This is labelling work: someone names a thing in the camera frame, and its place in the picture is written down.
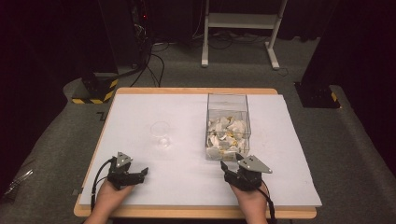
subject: gray carpet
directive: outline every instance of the gray carpet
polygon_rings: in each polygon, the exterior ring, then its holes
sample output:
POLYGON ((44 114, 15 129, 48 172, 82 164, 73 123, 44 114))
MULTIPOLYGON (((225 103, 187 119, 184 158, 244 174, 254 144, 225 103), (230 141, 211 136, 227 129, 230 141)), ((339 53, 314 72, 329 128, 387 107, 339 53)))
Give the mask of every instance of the gray carpet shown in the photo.
MULTIPOLYGON (((348 103, 343 90, 331 86, 342 108, 303 108, 293 83, 300 81, 318 41, 277 40, 276 56, 282 67, 274 71, 262 42, 233 43, 227 49, 209 49, 209 66, 201 67, 200 47, 180 44, 153 48, 165 63, 163 87, 275 88, 283 94, 302 144, 323 206, 314 219, 293 223, 395 223, 396 180, 348 103)), ((224 42, 211 40, 221 48, 224 42)), ((151 58, 158 77, 161 61, 151 58)), ((117 88, 130 86, 137 75, 123 77, 117 88)), ((64 87, 70 99, 79 80, 64 87)), ((134 84, 153 87, 149 71, 134 84)), ((79 189, 104 122, 104 105, 69 103, 35 144, 18 175, 34 173, 19 188, 14 203, 0 204, 0 223, 80 223, 73 213, 79 189)), ((180 223, 180 220, 132 220, 131 223, 180 223)), ((205 223, 203 220, 190 223, 205 223)), ((279 220, 278 223, 290 223, 279 220)))

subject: hand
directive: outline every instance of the hand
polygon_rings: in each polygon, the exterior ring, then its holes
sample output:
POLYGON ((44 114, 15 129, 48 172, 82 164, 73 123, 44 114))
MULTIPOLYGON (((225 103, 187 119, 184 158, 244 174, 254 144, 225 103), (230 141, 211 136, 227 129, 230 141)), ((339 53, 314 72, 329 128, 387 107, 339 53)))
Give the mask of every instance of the hand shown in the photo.
MULTIPOLYGON (((230 187, 238 199, 239 207, 242 213, 244 213, 247 223, 267 224, 265 216, 267 200, 265 197, 258 190, 242 191, 233 185, 230 185, 230 187)), ((268 191, 264 184, 260 186, 260 189, 268 195, 268 191)))
POLYGON ((111 213, 121 205, 133 189, 134 185, 117 190, 113 184, 105 180, 97 193, 95 207, 84 223, 106 223, 111 213))

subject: transparent container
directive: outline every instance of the transparent container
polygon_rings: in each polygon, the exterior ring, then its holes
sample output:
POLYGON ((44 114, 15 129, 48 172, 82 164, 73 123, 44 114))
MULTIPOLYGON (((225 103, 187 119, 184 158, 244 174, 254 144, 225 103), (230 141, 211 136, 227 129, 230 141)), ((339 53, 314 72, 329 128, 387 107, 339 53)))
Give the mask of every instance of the transparent container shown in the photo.
POLYGON ((207 160, 236 161, 235 152, 246 157, 250 134, 246 95, 212 93, 207 95, 205 135, 207 160))

